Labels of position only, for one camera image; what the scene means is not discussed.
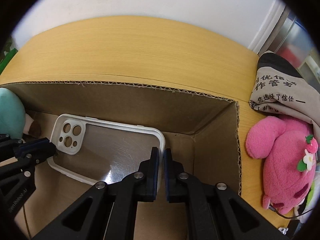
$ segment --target metal screw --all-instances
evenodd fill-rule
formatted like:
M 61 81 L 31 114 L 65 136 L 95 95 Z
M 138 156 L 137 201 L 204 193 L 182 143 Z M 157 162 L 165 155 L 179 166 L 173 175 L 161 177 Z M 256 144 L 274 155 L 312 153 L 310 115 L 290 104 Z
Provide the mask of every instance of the metal screw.
M 141 179 L 143 178 L 143 173 L 140 172 L 140 171 L 137 171 L 133 174 L 133 176 L 136 178 L 136 179 Z
M 98 181 L 98 182 L 96 183 L 96 188 L 97 188 L 97 189 L 102 189 L 102 188 L 104 188 L 105 186 L 106 186 L 106 183 L 103 182 L 103 181 Z
M 188 173 L 182 172 L 179 174 L 179 178 L 180 179 L 187 179 L 187 178 L 189 178 L 189 175 L 188 175 Z
M 217 188 L 219 190 L 225 190 L 225 189 L 227 189 L 227 185 L 225 183 L 223 183 L 223 182 L 220 182 L 220 183 L 217 184 Z
M 24 176 L 30 177 L 30 176 L 31 176 L 31 172 L 30 172 L 30 171 L 25 171 L 25 172 L 24 172 Z

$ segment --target blue gripper pad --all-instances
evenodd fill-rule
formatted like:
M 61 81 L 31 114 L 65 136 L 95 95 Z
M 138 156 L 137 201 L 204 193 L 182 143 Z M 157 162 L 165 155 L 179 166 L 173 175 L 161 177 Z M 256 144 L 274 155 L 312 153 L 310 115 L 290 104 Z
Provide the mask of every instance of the blue gripper pad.
M 159 150 L 156 151 L 155 174 L 153 176 L 153 197 L 156 199 L 158 187 L 158 171 L 159 171 Z
M 50 143 L 48 138 L 41 138 L 31 142 L 23 143 L 19 146 L 19 148 L 15 150 L 14 155 L 16 158 L 19 158 L 21 157 L 22 152 L 33 149 L 33 148 L 41 147 L 42 145 L 48 144 L 48 143 Z
M 166 195 L 167 201 L 169 201 L 169 173 L 168 173 L 167 150 L 164 151 L 164 184 L 165 184 L 165 195 Z

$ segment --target green leaf decoration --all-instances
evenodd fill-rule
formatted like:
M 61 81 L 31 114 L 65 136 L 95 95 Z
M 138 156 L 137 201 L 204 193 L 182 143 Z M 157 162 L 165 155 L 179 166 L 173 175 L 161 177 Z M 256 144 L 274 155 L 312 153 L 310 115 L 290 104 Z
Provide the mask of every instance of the green leaf decoration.
M 309 205 L 309 203 L 313 197 L 314 192 L 315 192 L 315 182 L 313 181 L 311 184 L 311 188 L 309 190 L 308 196 L 307 196 L 307 206 Z
M 313 139 L 313 134 L 310 134 L 310 135 L 306 136 L 306 141 L 307 141 L 308 144 L 311 143 L 312 139 Z
M 307 165 L 303 162 L 303 160 L 300 160 L 298 165 L 297 165 L 297 170 L 298 171 L 305 171 L 307 170 Z

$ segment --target wooden surface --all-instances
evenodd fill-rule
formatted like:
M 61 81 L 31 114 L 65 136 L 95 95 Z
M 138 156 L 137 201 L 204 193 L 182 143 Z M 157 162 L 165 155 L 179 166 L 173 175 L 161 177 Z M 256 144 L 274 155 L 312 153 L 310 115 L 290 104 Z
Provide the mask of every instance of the wooden surface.
M 101 17 L 33 37 L 0 75 L 25 81 L 114 81 L 194 90 L 239 102 L 242 197 L 276 227 L 288 221 L 261 207 L 262 162 L 247 155 L 248 130 L 264 115 L 248 101 L 258 56 L 208 30 L 152 17 Z

